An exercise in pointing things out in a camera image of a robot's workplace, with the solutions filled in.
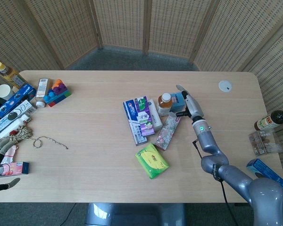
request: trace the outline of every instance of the yellow-green tissue pack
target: yellow-green tissue pack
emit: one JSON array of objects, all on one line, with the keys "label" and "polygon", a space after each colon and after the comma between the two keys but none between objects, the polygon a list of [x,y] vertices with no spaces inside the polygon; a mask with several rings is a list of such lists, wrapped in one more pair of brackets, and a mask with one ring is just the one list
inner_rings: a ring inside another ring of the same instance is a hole
[{"label": "yellow-green tissue pack", "polygon": [[169,164],[159,154],[153,144],[149,144],[135,154],[150,179],[157,177],[169,168]]}]

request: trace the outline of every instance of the white toothpaste box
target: white toothpaste box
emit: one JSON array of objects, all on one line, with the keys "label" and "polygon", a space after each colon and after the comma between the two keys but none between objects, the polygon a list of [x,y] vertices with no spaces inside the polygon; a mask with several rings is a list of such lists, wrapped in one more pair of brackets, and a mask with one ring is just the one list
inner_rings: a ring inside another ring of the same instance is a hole
[{"label": "white toothpaste box", "polygon": [[137,110],[135,108],[134,100],[128,100],[126,102],[123,102],[123,104],[135,141],[135,145],[137,146],[146,143],[147,138],[142,136],[141,125],[137,119]]},{"label": "white toothpaste box", "polygon": [[27,115],[32,114],[36,109],[25,100],[19,104],[13,111],[5,115],[0,119],[0,132],[4,130],[9,124],[11,124],[17,118],[20,118],[24,113]]}]

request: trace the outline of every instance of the paper cup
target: paper cup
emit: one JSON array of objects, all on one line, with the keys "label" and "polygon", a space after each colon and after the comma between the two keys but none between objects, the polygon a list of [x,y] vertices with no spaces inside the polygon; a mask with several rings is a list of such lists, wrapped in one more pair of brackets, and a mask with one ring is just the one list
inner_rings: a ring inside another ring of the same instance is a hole
[{"label": "paper cup", "polygon": [[14,95],[13,90],[9,85],[3,84],[0,85],[0,98],[3,98],[5,100],[9,100]]}]

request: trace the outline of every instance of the wooden table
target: wooden table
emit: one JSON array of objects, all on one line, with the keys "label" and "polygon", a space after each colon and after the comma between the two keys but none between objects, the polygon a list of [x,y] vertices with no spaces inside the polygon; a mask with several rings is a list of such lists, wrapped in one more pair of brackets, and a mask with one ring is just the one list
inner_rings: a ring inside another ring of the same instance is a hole
[{"label": "wooden table", "polygon": [[[134,154],[136,147],[123,101],[147,95],[157,101],[181,84],[198,100],[212,133],[231,165],[250,177],[246,164],[256,158],[248,141],[254,122],[266,114],[257,78],[244,72],[23,71],[37,87],[39,78],[62,79],[72,95],[57,105],[39,108],[28,124],[34,137],[48,136],[68,150],[44,140],[35,149],[21,141],[14,161],[30,163],[28,175],[0,192],[0,202],[224,202],[220,183],[205,173],[191,120],[182,118],[168,149],[168,168],[150,180]],[[233,84],[219,90],[220,80]],[[149,138],[155,142],[157,134]],[[283,177],[278,154],[261,158]],[[12,178],[0,178],[0,183]],[[229,202],[244,200],[225,185]]]}]

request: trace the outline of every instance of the plastic bottle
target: plastic bottle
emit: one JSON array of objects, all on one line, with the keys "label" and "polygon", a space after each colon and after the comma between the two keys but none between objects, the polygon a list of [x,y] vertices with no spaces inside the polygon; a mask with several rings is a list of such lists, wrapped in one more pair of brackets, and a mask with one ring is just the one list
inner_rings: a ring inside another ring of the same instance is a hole
[{"label": "plastic bottle", "polygon": [[47,94],[48,90],[50,89],[51,81],[48,78],[41,78],[39,80],[38,90],[36,93],[36,106],[37,107],[45,107],[45,101],[43,97]]},{"label": "plastic bottle", "polygon": [[19,126],[24,126],[29,121],[30,118],[26,114],[22,115],[21,118],[14,120],[0,133],[0,139],[9,136],[11,131],[18,129]]},{"label": "plastic bottle", "polygon": [[256,130],[273,129],[283,124],[283,111],[273,111],[271,114],[255,122]]},{"label": "plastic bottle", "polygon": [[157,112],[160,116],[166,116],[170,112],[172,107],[171,95],[169,93],[164,93],[158,98],[156,105]]},{"label": "plastic bottle", "polygon": [[0,74],[9,81],[13,86],[20,89],[26,83],[28,83],[14,68],[6,67],[0,62]]}]

